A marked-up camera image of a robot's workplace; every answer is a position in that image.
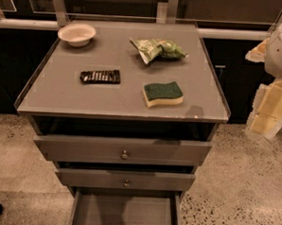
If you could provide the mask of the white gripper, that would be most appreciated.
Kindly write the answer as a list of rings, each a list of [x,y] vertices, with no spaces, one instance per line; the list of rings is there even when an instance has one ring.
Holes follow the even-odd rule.
[[[276,77],[256,90],[252,111],[246,124],[253,136],[272,139],[282,128],[282,24],[269,40],[259,43],[245,55],[247,61],[264,62],[266,73]]]

